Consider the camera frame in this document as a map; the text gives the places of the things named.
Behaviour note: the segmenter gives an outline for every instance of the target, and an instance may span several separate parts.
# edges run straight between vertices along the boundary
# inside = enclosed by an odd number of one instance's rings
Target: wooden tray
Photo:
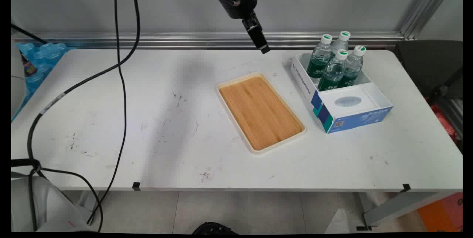
[[[221,83],[217,91],[254,154],[274,149],[306,130],[263,73]]]

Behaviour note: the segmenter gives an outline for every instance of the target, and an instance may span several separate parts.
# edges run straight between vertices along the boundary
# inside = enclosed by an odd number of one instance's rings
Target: white bottle cap
[[[331,43],[331,39],[333,37],[329,34],[323,34],[322,35],[322,38],[320,39],[320,42],[324,43],[324,44],[330,44]]]
[[[338,50],[335,57],[339,59],[340,61],[344,61],[348,57],[348,51]]]
[[[338,35],[338,38],[341,40],[341,41],[348,41],[350,39],[350,32],[348,31],[341,31],[340,32],[340,35]]]
[[[353,54],[355,54],[358,57],[361,57],[361,56],[365,55],[365,53],[366,53],[366,47],[365,46],[358,45],[353,50]]]

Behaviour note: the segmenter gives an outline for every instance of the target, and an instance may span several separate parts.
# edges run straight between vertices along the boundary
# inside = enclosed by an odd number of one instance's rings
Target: plastic bottle
[[[333,58],[326,66],[324,74],[318,85],[319,91],[325,91],[337,88],[341,78],[343,78],[343,63],[348,57],[348,51],[338,50],[335,58]]]
[[[350,36],[351,34],[348,31],[340,32],[338,39],[331,45],[330,60],[335,57],[337,50],[348,50],[348,40]]]
[[[353,52],[343,63],[343,78],[338,83],[338,88],[353,85],[363,66],[363,55],[366,53],[365,46],[356,46]]]
[[[312,82],[317,84],[327,63],[330,59],[330,43],[332,36],[329,34],[322,35],[320,43],[315,47],[310,55],[309,66],[307,67],[307,74],[312,79]]]

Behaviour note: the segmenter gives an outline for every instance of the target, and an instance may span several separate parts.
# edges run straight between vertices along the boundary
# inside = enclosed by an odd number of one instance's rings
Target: tiled floor
[[[79,196],[66,194],[72,201]],[[350,232],[357,232],[363,209],[356,193],[111,191],[103,204],[102,232],[190,234],[215,221],[239,234],[324,233],[339,208]],[[373,228],[400,231],[426,231],[417,211]]]

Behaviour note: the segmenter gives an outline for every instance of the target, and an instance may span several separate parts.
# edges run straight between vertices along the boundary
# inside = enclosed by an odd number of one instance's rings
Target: cardboard box
[[[319,92],[306,72],[310,53],[292,58],[291,73],[326,133],[381,122],[392,103],[361,70],[354,85]]]

